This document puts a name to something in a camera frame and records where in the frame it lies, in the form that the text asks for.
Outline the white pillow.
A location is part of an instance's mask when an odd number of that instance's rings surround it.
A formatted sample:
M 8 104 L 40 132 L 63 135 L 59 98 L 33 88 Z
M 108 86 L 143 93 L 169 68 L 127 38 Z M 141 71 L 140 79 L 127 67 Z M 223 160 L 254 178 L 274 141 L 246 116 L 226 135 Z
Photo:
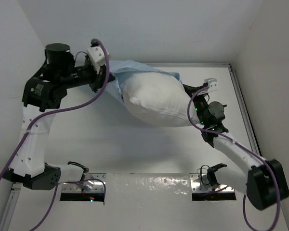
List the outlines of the white pillow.
M 175 77 L 155 73 L 137 73 L 126 79 L 122 96 L 127 110 L 136 118 L 159 127 L 191 126 L 189 118 L 199 123 L 190 96 Z

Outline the light blue pillowcase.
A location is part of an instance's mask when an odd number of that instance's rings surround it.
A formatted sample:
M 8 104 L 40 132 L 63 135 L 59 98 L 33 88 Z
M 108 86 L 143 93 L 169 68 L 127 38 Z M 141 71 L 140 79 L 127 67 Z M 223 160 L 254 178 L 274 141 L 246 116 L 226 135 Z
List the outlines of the light blue pillowcase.
M 133 74 L 137 73 L 161 73 L 168 76 L 174 77 L 177 81 L 182 84 L 182 79 L 179 73 L 176 72 L 167 72 L 160 69 L 156 69 L 147 64 L 139 63 L 132 60 L 126 61 L 109 61 L 110 74 L 114 76 L 114 80 L 110 81 L 106 86 L 106 91 L 118 100 L 122 105 L 124 105 L 122 87 L 123 82 L 131 77 Z

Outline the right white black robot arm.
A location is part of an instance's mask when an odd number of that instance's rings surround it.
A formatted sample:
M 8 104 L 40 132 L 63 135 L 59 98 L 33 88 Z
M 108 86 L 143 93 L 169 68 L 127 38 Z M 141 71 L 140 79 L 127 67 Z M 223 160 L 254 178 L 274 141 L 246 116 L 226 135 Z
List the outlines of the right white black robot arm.
M 215 82 L 204 83 L 200 87 L 184 85 L 190 97 L 187 110 L 197 114 L 204 142 L 226 155 L 241 169 L 243 176 L 231 178 L 233 188 L 242 192 L 256 209 L 264 210 L 279 204 L 289 197 L 281 163 L 256 155 L 230 136 L 229 130 L 223 125 L 226 105 L 216 101 L 208 103 L 205 99 L 215 86 Z

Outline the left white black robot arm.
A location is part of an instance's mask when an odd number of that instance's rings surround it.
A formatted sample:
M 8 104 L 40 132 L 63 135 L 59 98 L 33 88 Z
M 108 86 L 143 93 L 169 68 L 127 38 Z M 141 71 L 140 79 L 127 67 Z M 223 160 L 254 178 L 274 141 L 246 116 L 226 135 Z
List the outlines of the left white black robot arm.
M 45 162 L 51 125 L 64 110 L 61 101 L 71 88 L 89 85 L 100 95 L 109 79 L 109 55 L 92 41 L 83 66 L 76 66 L 70 47 L 53 43 L 45 47 L 45 61 L 26 82 L 22 97 L 21 139 L 3 178 L 32 190 L 51 190 L 60 183 L 83 181 L 88 169 L 77 162 L 57 166 Z

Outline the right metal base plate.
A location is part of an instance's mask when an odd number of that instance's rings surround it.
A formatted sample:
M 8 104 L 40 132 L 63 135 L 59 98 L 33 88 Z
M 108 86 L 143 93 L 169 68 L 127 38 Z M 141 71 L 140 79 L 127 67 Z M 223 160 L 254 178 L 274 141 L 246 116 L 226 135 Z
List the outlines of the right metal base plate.
M 207 180 L 206 173 L 192 173 L 190 174 L 190 184 L 192 193 L 234 193 L 235 190 L 232 187 L 224 184 L 218 186 L 211 186 Z

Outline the metal base plate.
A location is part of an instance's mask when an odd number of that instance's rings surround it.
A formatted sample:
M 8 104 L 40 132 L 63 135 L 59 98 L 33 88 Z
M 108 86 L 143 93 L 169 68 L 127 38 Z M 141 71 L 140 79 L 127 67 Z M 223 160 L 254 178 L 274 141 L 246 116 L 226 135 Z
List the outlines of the metal base plate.
M 104 193 L 106 185 L 105 173 L 88 173 L 80 182 L 66 182 L 62 185 L 63 193 Z
M 232 187 L 224 184 L 218 186 L 211 186 L 207 180 L 206 173 L 192 173 L 190 174 L 190 184 L 192 193 L 234 193 L 235 190 Z

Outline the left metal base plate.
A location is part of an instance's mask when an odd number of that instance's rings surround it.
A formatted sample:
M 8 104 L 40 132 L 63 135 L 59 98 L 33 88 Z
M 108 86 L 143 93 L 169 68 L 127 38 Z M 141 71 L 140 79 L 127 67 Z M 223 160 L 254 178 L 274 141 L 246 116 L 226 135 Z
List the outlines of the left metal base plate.
M 80 182 L 66 182 L 62 185 L 63 193 L 104 193 L 106 185 L 105 173 L 88 173 Z

